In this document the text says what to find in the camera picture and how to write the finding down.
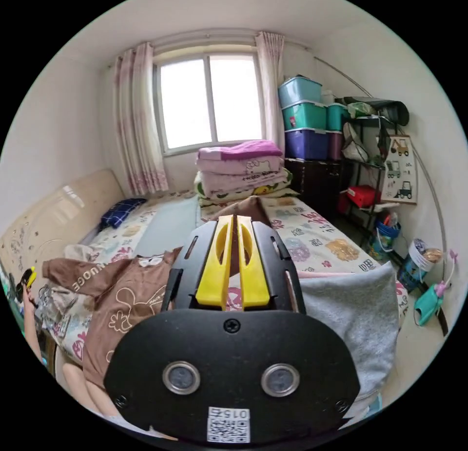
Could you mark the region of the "person's left hand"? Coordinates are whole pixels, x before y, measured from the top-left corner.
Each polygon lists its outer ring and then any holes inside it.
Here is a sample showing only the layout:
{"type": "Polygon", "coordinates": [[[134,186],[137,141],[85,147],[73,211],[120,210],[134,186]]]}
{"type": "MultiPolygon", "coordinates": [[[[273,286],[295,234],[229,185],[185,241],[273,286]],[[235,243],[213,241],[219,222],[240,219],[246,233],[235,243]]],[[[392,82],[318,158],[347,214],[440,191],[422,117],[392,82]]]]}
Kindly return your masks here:
{"type": "Polygon", "coordinates": [[[22,298],[24,317],[26,317],[26,314],[33,316],[36,309],[36,303],[33,295],[31,294],[30,288],[28,288],[25,284],[22,286],[22,298]]]}

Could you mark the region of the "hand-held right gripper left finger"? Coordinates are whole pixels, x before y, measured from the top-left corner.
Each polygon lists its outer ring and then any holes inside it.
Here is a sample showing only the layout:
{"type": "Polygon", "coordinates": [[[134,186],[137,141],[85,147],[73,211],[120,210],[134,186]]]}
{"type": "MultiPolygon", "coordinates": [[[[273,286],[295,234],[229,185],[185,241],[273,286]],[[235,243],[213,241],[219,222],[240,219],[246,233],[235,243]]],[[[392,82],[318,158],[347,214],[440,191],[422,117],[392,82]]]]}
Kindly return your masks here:
{"type": "Polygon", "coordinates": [[[207,256],[196,291],[196,301],[203,307],[225,310],[231,270],[234,216],[220,216],[213,226],[207,256]]]}

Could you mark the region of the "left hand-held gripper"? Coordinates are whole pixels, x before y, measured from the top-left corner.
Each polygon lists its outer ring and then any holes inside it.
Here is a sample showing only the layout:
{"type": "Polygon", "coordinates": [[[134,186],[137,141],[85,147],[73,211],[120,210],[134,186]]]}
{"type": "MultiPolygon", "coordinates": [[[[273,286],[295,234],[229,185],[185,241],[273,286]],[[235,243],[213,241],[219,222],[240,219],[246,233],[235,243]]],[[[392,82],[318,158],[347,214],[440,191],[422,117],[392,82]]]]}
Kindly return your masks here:
{"type": "Polygon", "coordinates": [[[16,285],[16,300],[23,302],[24,294],[29,293],[29,287],[34,283],[37,277],[36,268],[34,266],[25,270],[22,280],[16,285]]]}

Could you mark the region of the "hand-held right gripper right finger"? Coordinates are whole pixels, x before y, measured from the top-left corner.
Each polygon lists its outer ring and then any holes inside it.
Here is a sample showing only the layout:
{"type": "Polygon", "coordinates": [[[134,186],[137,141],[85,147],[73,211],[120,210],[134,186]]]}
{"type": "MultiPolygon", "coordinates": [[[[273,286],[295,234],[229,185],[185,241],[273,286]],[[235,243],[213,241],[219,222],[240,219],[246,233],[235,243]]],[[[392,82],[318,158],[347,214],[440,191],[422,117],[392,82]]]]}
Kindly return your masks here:
{"type": "Polygon", "coordinates": [[[251,217],[237,216],[237,240],[242,309],[266,308],[270,293],[251,217]]]}

